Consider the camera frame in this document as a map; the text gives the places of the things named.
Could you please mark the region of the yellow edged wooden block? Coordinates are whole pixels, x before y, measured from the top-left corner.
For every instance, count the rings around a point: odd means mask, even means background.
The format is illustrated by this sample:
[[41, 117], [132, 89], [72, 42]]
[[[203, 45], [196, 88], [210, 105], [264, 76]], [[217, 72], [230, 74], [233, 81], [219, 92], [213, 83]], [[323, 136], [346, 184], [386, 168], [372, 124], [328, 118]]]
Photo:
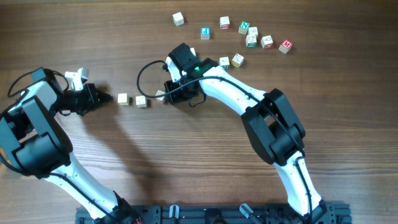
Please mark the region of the yellow edged wooden block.
[[128, 106], [130, 104], [130, 97], [127, 93], [119, 93], [117, 100], [121, 106]]

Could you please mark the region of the plain wooden block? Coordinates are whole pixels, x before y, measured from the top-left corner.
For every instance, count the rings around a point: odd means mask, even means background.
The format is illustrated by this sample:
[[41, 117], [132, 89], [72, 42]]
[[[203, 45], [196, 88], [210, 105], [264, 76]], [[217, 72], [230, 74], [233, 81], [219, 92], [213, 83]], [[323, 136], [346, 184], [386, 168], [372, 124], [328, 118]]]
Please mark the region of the plain wooden block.
[[147, 98], [145, 96], [136, 96], [135, 97], [136, 106], [138, 108], [146, 108], [147, 107]]

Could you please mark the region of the green edged picture block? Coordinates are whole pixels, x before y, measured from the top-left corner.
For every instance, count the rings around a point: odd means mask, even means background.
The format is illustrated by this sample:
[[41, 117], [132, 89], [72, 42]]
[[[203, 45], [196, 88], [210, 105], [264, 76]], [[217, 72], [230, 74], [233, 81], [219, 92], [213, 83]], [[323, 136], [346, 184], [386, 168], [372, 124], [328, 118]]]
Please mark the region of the green edged picture block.
[[229, 57], [220, 57], [219, 58], [219, 66], [223, 69], [227, 70], [230, 67]]

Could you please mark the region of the yellow picture block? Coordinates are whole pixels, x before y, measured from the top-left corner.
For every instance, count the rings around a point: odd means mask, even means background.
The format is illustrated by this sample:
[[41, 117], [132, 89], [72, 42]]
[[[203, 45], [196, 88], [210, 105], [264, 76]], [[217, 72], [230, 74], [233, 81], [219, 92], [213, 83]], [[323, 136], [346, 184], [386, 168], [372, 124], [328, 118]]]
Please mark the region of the yellow picture block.
[[231, 61], [231, 64], [232, 64], [234, 67], [239, 68], [239, 67], [243, 64], [243, 61], [244, 61], [244, 57], [243, 57], [242, 55], [240, 55], [240, 54], [235, 54], [235, 56], [233, 57], [233, 59], [232, 59], [232, 61]]

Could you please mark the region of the blue P letter block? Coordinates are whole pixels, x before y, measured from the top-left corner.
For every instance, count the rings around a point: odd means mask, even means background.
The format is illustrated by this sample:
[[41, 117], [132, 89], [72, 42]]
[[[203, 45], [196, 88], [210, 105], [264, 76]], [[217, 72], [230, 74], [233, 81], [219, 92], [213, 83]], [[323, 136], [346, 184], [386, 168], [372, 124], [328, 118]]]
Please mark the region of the blue P letter block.
[[210, 40], [210, 28], [202, 27], [200, 29], [201, 40]]

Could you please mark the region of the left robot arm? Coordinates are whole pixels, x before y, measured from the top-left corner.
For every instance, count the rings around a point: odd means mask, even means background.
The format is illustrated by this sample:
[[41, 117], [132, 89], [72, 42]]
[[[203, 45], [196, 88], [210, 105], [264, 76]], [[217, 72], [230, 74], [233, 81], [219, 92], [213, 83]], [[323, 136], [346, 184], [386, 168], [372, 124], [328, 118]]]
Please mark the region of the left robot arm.
[[72, 142], [55, 120], [56, 114], [84, 116], [112, 100], [88, 83], [88, 70], [60, 73], [40, 67], [28, 73], [32, 84], [1, 113], [1, 162], [23, 176], [34, 176], [66, 191], [88, 212], [79, 223], [139, 223], [141, 216], [115, 191], [99, 183], [77, 160]]

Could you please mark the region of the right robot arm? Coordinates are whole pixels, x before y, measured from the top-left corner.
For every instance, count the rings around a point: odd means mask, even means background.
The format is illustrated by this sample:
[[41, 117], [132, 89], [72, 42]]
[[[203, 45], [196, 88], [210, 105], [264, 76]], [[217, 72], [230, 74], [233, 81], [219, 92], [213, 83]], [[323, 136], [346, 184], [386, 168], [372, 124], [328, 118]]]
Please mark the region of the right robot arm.
[[216, 61], [200, 60], [185, 43], [168, 54], [164, 70], [171, 75], [165, 89], [172, 103], [190, 101], [203, 93], [240, 115], [254, 151], [276, 168], [290, 207], [306, 223], [320, 219], [323, 200], [305, 163], [305, 130], [280, 90], [266, 92], [250, 87]]

